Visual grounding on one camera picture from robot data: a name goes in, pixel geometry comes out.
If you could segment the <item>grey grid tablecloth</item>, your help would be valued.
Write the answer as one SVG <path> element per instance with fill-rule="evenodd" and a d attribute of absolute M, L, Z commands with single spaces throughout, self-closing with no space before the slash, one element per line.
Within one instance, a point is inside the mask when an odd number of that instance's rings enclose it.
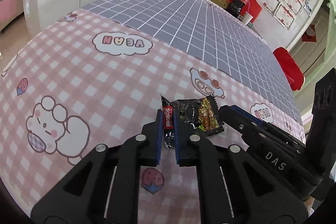
<path fill-rule="evenodd" d="M 223 71 L 300 122 L 266 42 L 208 0 L 96 0 L 84 9 L 148 34 Z"/>

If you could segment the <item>white paper cup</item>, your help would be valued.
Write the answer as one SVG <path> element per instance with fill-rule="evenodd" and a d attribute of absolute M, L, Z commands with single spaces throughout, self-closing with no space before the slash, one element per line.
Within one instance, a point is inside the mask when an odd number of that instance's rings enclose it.
<path fill-rule="evenodd" d="M 247 25 L 252 19 L 253 19 L 253 16 L 249 14 L 248 12 L 246 12 L 242 17 L 241 22 Z"/>

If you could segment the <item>black red snack wrapper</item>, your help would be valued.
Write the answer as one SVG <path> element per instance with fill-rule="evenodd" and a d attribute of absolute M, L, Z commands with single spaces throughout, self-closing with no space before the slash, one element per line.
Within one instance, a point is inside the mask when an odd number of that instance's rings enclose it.
<path fill-rule="evenodd" d="M 161 97 L 163 111 L 163 138 L 166 148 L 175 147 L 174 111 L 181 121 L 193 126 L 201 136 L 213 136 L 225 131 L 224 122 L 219 118 L 219 108 L 214 96 L 200 99 L 169 101 Z"/>

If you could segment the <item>red chair cover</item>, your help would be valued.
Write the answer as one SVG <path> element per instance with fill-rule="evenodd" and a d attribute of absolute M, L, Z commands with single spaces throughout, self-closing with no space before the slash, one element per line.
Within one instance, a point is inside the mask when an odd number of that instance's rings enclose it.
<path fill-rule="evenodd" d="M 273 54 L 280 64 L 292 91 L 299 91 L 305 83 L 305 76 L 299 66 L 296 64 L 289 52 L 283 47 L 276 48 L 273 51 Z"/>

